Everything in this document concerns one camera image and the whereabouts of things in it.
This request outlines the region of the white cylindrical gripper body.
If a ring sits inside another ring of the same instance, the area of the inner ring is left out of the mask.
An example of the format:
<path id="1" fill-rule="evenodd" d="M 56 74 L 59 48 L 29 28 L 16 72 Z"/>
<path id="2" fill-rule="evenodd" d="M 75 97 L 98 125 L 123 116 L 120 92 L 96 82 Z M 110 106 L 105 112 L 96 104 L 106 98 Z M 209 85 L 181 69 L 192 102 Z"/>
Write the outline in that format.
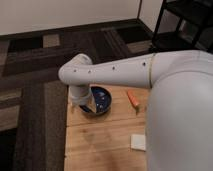
<path id="1" fill-rule="evenodd" d="M 75 105 L 86 105 L 92 97 L 89 85 L 69 86 L 69 98 Z"/>

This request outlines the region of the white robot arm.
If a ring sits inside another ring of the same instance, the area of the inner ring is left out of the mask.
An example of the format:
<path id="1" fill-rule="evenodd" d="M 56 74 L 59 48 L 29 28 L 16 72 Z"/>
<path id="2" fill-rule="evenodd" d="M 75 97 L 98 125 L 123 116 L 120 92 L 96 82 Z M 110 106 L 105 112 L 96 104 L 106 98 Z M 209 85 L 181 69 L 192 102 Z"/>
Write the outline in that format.
<path id="1" fill-rule="evenodd" d="M 213 171 L 213 54 L 171 51 L 101 64 L 78 54 L 58 77 L 77 105 L 92 98 L 92 84 L 148 89 L 147 170 Z"/>

